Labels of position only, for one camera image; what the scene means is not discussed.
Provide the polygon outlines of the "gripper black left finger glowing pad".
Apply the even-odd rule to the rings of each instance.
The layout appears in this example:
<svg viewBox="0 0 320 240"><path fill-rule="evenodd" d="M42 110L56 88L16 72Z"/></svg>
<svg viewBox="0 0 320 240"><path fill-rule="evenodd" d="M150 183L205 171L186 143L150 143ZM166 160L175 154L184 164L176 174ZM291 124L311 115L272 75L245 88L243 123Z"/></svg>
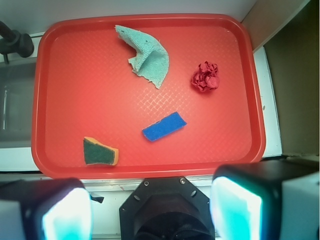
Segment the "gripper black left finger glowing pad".
<svg viewBox="0 0 320 240"><path fill-rule="evenodd" d="M2 240L90 240L92 199L76 178L0 183Z"/></svg>

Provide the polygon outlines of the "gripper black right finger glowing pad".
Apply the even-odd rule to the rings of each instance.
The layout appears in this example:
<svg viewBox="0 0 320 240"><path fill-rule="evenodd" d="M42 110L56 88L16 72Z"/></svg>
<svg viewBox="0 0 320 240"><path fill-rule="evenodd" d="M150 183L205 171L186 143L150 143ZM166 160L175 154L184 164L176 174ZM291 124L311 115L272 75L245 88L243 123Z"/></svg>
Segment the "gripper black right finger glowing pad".
<svg viewBox="0 0 320 240"><path fill-rule="evenodd" d="M317 240L320 165L304 159L221 165L210 215L224 240Z"/></svg>

